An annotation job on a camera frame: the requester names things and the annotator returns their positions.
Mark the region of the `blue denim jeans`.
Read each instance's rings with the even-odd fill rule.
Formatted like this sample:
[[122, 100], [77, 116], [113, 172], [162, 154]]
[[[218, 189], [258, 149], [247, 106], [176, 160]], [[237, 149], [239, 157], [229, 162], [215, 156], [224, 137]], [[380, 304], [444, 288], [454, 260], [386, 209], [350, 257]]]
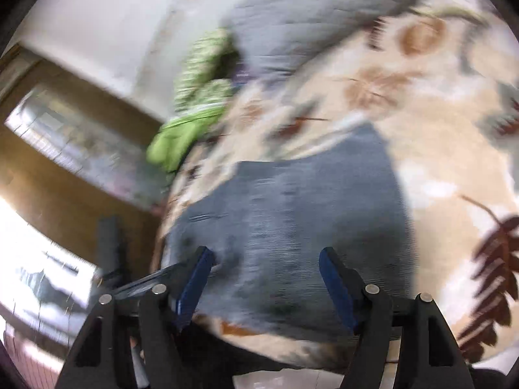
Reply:
[[344, 335], [319, 273], [326, 247], [390, 294], [406, 296], [413, 286], [402, 195], [383, 138], [369, 124], [314, 156], [240, 162], [230, 180], [176, 219], [163, 263], [200, 246], [216, 257], [200, 311], [258, 333], [315, 342]]

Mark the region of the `wooden glass-panel door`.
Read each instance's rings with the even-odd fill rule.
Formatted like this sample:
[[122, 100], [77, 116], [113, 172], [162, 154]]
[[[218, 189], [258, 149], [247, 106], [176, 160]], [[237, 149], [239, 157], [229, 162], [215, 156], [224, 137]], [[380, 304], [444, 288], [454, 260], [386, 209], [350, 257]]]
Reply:
[[117, 216], [148, 264], [168, 186], [146, 159], [158, 121], [24, 47], [1, 59], [1, 195], [31, 226], [93, 261]]

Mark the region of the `green patterned quilt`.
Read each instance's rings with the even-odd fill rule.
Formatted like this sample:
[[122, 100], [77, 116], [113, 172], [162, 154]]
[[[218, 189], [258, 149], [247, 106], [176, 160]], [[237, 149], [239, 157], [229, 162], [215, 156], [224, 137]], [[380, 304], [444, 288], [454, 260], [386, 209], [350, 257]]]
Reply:
[[149, 163], [167, 173], [177, 171], [190, 146], [220, 120], [233, 95], [224, 62], [235, 54], [225, 28], [195, 41], [174, 83], [174, 116], [161, 125], [148, 146]]

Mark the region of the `leaf-patterned beige blanket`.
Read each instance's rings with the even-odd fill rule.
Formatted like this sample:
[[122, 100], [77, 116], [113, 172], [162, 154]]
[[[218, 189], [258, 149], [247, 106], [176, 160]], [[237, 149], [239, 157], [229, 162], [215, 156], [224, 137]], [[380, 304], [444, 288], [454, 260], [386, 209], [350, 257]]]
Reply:
[[[259, 81], [233, 96], [176, 178], [153, 263], [190, 205], [240, 162], [314, 156], [365, 124], [383, 138], [414, 255], [406, 296], [433, 295], [469, 359], [518, 338], [518, 46], [481, 6], [428, 5], [384, 18], [314, 59], [268, 94]], [[241, 348], [311, 369], [340, 369], [350, 339], [297, 340], [202, 313], [198, 323]]]

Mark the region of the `grey quilted pillow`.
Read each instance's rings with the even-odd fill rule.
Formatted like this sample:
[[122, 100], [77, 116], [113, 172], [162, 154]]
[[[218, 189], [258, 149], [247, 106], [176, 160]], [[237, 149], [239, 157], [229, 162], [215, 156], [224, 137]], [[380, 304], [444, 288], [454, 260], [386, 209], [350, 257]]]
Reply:
[[416, 1], [241, 0], [225, 26], [251, 73], [277, 86], [357, 29]]

